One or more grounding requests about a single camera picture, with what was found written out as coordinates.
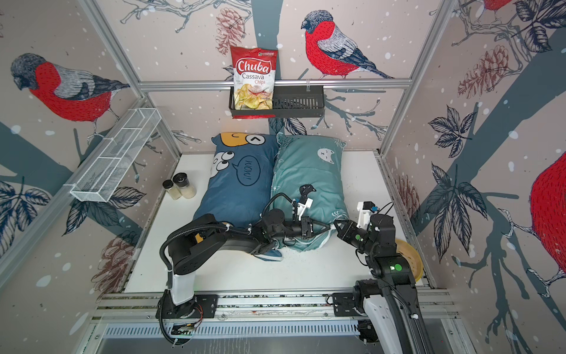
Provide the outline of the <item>blue cartoon pillow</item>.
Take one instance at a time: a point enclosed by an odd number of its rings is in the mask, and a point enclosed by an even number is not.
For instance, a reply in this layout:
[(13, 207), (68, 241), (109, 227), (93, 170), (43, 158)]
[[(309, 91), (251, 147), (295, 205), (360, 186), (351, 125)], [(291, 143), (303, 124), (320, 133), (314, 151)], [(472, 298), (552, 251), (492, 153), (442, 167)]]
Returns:
[(261, 219), (271, 199), (274, 164), (279, 144), (273, 135), (221, 133), (207, 190), (194, 213), (196, 220), (211, 214), (216, 221), (247, 229)]

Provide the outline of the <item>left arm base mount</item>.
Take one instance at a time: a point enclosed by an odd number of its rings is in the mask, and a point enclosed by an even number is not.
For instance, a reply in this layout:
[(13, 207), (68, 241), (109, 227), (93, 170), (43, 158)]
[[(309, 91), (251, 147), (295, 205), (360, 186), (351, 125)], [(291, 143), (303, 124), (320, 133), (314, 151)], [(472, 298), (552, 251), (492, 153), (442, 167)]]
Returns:
[(219, 296), (197, 294), (188, 302), (175, 305), (170, 292), (164, 292), (158, 302), (157, 319), (212, 319), (215, 316)]

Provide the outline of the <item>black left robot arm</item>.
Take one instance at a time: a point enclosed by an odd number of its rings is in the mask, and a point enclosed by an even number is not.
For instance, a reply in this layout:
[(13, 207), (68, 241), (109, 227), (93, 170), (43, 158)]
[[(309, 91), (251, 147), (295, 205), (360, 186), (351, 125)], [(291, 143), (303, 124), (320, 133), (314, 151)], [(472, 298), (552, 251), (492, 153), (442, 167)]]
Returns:
[(264, 260), (270, 252), (289, 247), (331, 230), (329, 224), (308, 216), (287, 220), (281, 209), (263, 212), (256, 224), (234, 227), (206, 214), (171, 233), (159, 249), (167, 269), (167, 284), (158, 303), (157, 319), (202, 317), (194, 295), (194, 275), (216, 252), (238, 251)]

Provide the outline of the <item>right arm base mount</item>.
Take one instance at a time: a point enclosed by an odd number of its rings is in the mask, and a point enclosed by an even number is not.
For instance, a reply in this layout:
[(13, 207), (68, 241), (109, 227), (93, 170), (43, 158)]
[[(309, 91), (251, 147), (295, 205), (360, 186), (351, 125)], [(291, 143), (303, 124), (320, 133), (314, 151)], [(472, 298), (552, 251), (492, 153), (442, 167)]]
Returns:
[(336, 317), (366, 317), (363, 298), (358, 293), (332, 293), (330, 304)]

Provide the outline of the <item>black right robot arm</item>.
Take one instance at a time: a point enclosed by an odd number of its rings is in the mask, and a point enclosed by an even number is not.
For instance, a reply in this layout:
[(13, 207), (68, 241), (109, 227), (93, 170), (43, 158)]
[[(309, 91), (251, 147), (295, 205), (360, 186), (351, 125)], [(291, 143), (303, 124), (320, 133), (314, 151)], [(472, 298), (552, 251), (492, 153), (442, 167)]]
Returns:
[(433, 353), (422, 318), (416, 280), (408, 261), (397, 251), (391, 216), (376, 213), (362, 224), (334, 222), (338, 238), (365, 258), (371, 278), (358, 280), (350, 293), (332, 294), (336, 317), (363, 317), (363, 342), (378, 342), (384, 353)]

